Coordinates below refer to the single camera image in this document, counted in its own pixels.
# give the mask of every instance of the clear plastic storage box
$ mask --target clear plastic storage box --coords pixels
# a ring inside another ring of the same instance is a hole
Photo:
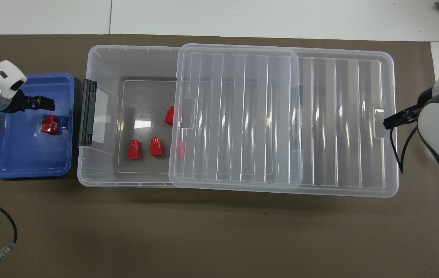
[[[387,53],[272,46],[95,46],[85,186],[391,197],[398,167]],[[175,106],[174,123],[164,117]],[[164,153],[149,154],[151,137]],[[140,159],[128,159],[137,139]]]

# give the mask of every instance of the red block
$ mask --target red block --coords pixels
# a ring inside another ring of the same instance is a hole
[[[139,141],[130,140],[130,145],[127,147],[127,157],[135,159],[140,158]]]
[[[43,122],[41,122],[41,132],[45,132],[48,134],[57,134],[57,130],[59,125],[55,121],[55,116],[52,114],[46,115]]]
[[[151,156],[159,156],[163,154],[163,151],[161,150],[161,141],[158,137],[151,138],[149,151],[151,152]]]
[[[173,124],[173,112],[175,110],[175,106],[170,107],[166,112],[165,123],[172,125]]]
[[[182,140],[179,140],[179,146],[177,148],[177,156],[179,157],[179,159],[183,159],[184,158],[184,143],[182,143]]]

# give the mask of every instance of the box handle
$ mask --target box handle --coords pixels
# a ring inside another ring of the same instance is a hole
[[[182,118],[179,127],[182,129],[193,129],[196,117],[197,101],[195,98],[186,97],[182,100]]]
[[[79,128],[79,146],[91,146],[96,105],[96,87],[98,83],[84,79],[82,87],[81,125]]]

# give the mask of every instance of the cable connector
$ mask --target cable connector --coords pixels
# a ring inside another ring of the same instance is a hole
[[[12,251],[15,247],[15,243],[11,243],[10,245],[5,246],[0,250],[0,262]]]

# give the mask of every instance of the black latch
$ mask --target black latch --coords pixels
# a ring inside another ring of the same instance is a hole
[[[79,146],[91,146],[93,142],[93,125],[96,104],[96,81],[84,79],[82,88],[81,125],[79,129]]]

